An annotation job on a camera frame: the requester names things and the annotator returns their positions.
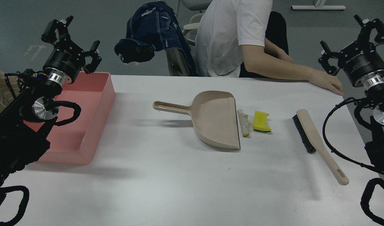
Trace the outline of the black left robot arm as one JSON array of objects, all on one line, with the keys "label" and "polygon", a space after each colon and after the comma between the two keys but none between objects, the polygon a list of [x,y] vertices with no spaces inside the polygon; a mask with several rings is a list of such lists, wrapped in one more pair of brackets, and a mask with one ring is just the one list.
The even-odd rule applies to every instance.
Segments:
[{"label": "black left robot arm", "polygon": [[5,73],[5,82],[13,101],[0,113],[0,206],[10,192],[23,193],[16,215],[0,226],[14,226],[24,216],[29,202],[25,186],[2,187],[5,179],[23,170],[50,148],[47,136],[54,126],[74,122],[81,112],[77,103],[58,101],[65,83],[74,83],[80,71],[93,73],[102,58],[98,54],[99,40],[84,51],[70,37],[68,26],[73,20],[50,21],[41,36],[54,49],[41,71]]}]

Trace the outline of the person's bare hand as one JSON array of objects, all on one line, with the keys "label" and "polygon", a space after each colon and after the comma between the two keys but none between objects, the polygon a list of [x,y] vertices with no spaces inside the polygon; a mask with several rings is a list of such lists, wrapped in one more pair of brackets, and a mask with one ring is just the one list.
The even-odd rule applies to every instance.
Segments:
[{"label": "person's bare hand", "polygon": [[335,76],[329,75],[326,72],[320,70],[314,70],[310,73],[307,81],[315,86],[323,89],[327,89],[334,94],[343,96],[343,85],[339,79]]}]

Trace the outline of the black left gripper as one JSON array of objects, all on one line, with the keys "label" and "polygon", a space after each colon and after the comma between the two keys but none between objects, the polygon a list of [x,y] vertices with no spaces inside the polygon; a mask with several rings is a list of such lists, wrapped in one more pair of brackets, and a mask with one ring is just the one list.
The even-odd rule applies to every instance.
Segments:
[{"label": "black left gripper", "polygon": [[[43,72],[48,80],[58,84],[74,83],[81,68],[87,74],[94,73],[102,61],[98,51],[100,40],[94,41],[89,51],[73,47],[74,42],[68,32],[68,26],[72,20],[73,16],[60,21],[54,19],[48,23],[41,35],[43,42],[55,47],[43,66]],[[88,64],[85,64],[86,57],[92,58]]]}]

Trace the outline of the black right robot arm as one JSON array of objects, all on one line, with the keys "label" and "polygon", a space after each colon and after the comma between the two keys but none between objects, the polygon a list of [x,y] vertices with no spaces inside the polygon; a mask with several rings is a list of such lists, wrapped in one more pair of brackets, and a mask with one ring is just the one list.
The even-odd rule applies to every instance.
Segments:
[{"label": "black right robot arm", "polygon": [[[357,40],[339,52],[331,51],[327,43],[321,41],[323,51],[318,62],[326,73],[332,76],[343,70],[353,87],[365,89],[365,97],[350,97],[336,105],[324,120],[322,136],[332,153],[384,176],[384,61],[376,51],[377,46],[384,44],[384,24],[379,19],[361,19],[358,15],[354,18],[361,27]],[[329,118],[340,107],[350,103],[355,104],[354,117],[357,122],[372,135],[372,140],[365,144],[370,165],[340,153],[329,143],[326,136]]]}]

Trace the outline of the person's bare forearm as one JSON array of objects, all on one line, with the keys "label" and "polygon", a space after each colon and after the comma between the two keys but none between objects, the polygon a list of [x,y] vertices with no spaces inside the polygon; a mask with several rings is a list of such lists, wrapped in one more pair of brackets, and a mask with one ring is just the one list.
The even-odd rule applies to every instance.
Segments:
[{"label": "person's bare forearm", "polygon": [[316,70],[303,65],[280,60],[264,52],[264,47],[255,45],[241,46],[244,66],[250,73],[274,79],[310,81]]}]

